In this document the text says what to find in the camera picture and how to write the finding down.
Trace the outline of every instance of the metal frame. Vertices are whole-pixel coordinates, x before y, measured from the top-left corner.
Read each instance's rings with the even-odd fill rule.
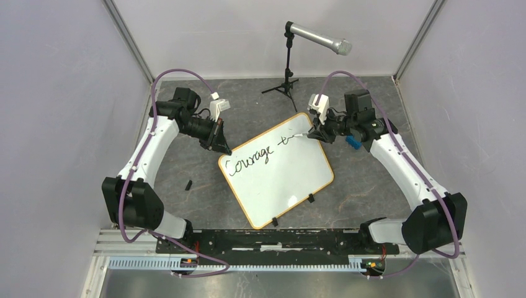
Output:
[[[127,230],[128,237],[135,236],[140,230]],[[126,243],[122,240],[119,230],[101,230],[91,265],[82,289],[82,298],[98,298],[108,269],[132,270],[190,270],[181,266],[181,259],[195,258],[195,255],[163,255],[155,252],[157,239],[145,233],[136,242]],[[440,248],[446,253],[454,250],[453,245]],[[349,255],[349,265],[334,266],[232,266],[229,271],[324,271],[324,272],[361,272],[359,264],[362,259],[378,258],[379,255]],[[400,254],[389,255],[387,258],[412,258],[414,254],[406,246],[400,246]],[[433,252],[427,252],[421,258],[441,258]],[[462,253],[457,259],[450,260],[450,266],[461,298],[474,298],[473,289],[466,270],[466,256]],[[222,266],[198,266],[196,271],[211,271]]]
[[[126,43],[126,46],[128,46],[128,48],[130,49],[130,52],[133,55],[135,61],[137,61],[137,63],[139,64],[139,67],[141,68],[141,71],[143,75],[145,76],[146,80],[150,84],[153,83],[154,76],[152,75],[150,69],[148,68],[148,65],[146,64],[146,60],[141,54],[141,51],[139,51],[139,48],[137,47],[137,44],[135,43],[132,37],[132,34],[128,30],[126,23],[124,23],[124,19],[122,19],[122,16],[120,15],[114,1],[113,0],[102,0],[102,3],[108,10],[110,17],[112,17],[112,20],[114,21],[115,26],[117,27],[117,30],[119,31],[122,39]]]
[[[420,47],[420,44],[422,43],[424,37],[426,37],[429,28],[435,21],[435,18],[437,17],[437,14],[440,12],[442,6],[446,0],[435,0],[433,2],[433,5],[431,5],[431,8],[429,9],[429,12],[427,13],[426,18],[424,19],[424,22],[420,26],[420,29],[418,30],[418,33],[414,37],[411,45],[409,46],[409,50],[407,51],[406,55],[402,59],[402,62],[400,63],[400,66],[396,70],[396,72],[393,75],[393,79],[399,80],[404,72],[406,71],[409,63],[411,62],[414,54]]]

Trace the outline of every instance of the white wall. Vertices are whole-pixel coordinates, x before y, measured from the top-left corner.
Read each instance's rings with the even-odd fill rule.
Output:
[[[428,171],[468,200],[480,297],[524,297],[526,2],[447,1],[401,78]]]
[[[290,20],[349,40],[338,56],[294,39],[297,76],[391,75],[399,66],[433,0],[115,0],[154,75],[191,68],[206,78],[283,76]],[[187,76],[175,73],[173,76]]]
[[[0,32],[0,297],[79,297],[148,85],[100,1],[3,1]]]

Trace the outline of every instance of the gray speckled surface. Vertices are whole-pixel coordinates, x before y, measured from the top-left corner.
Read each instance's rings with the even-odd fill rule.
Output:
[[[389,77],[363,77],[390,120],[397,126],[408,148],[418,158],[408,120],[396,88]],[[290,100],[272,91],[261,91],[280,84],[283,79],[212,80],[221,98],[230,100],[231,109],[221,117],[230,148],[272,128],[295,115]],[[306,111],[311,94],[318,93],[324,78],[300,78],[293,96],[299,112]],[[171,99],[176,87],[197,92],[208,107],[208,89],[200,81],[163,81],[159,100]],[[331,107],[344,110],[344,93],[359,89],[349,78],[336,77],[328,84],[326,95]],[[363,148],[354,150],[343,137],[323,149],[334,172],[334,181],[319,191],[316,201],[304,201],[278,219],[285,227],[358,227],[376,217],[405,218],[410,210],[403,193],[379,161]],[[251,228],[239,203],[218,167],[221,153],[199,146],[197,139],[179,135],[172,142],[159,168],[155,191],[172,214],[189,219],[194,228]],[[184,188],[188,180],[190,191]]]

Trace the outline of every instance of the whiteboard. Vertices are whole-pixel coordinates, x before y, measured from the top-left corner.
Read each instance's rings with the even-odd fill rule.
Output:
[[[265,227],[334,179],[319,141],[292,137],[311,127],[299,113],[219,158],[252,228]]]

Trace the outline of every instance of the blue object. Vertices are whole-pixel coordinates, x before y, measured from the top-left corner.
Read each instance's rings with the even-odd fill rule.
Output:
[[[351,136],[351,135],[348,135],[348,136],[345,138],[345,140],[346,140],[347,143],[349,143],[349,145],[352,146],[352,148],[354,148],[354,149],[356,149],[356,150],[360,149],[360,147],[362,146],[362,143],[356,141],[356,140],[354,139],[354,137]]]

